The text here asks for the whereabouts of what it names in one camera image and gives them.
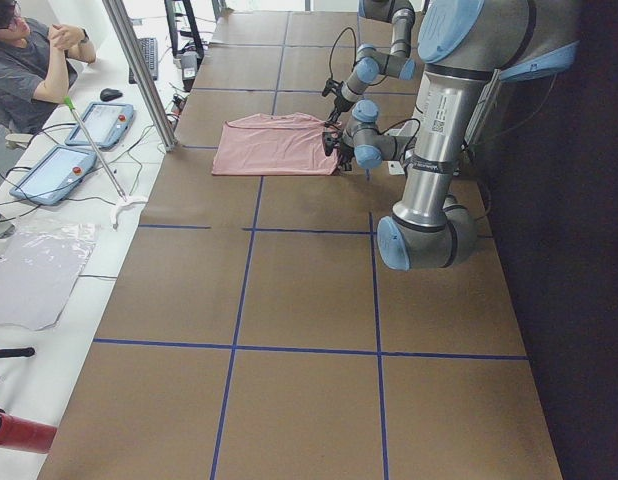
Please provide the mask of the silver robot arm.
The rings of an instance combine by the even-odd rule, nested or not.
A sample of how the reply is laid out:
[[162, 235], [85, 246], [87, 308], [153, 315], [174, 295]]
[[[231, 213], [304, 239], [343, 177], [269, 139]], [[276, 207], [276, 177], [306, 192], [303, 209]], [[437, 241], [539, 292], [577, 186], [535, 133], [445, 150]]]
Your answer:
[[351, 73], [344, 81], [336, 81], [333, 74], [325, 82], [323, 97], [333, 93], [334, 106], [325, 125], [335, 126], [339, 117], [349, 112], [378, 76], [411, 80], [415, 61], [411, 58], [411, 32], [415, 25], [415, 10], [410, 1], [360, 1], [358, 16], [388, 23], [392, 26], [392, 43], [388, 53], [371, 44], [356, 49]]
[[[350, 76], [326, 92], [335, 97], [332, 119], [350, 114], [338, 147], [343, 157], [364, 169], [405, 164], [402, 198], [377, 226], [388, 267], [447, 268], [471, 255], [476, 225], [449, 187], [481, 93], [493, 78], [526, 81], [568, 69], [580, 11], [578, 1], [430, 1], [417, 16], [407, 1], [360, 3], [362, 17], [391, 24], [391, 48], [359, 47]], [[417, 61], [424, 64], [419, 129], [383, 135], [364, 92], [380, 76], [410, 79]]]

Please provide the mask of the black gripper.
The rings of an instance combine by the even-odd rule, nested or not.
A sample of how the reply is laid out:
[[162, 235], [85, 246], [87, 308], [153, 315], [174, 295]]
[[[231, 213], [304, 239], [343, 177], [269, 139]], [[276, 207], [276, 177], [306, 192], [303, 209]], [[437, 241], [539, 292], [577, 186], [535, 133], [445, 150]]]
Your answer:
[[344, 172], [350, 172], [352, 170], [351, 162], [355, 157], [354, 148], [344, 142], [339, 142], [337, 151], [338, 163], [342, 164], [341, 170]]
[[334, 107], [329, 114], [326, 124], [336, 125], [342, 113], [348, 112], [353, 106], [353, 103], [345, 98], [341, 93], [337, 93], [334, 98]]

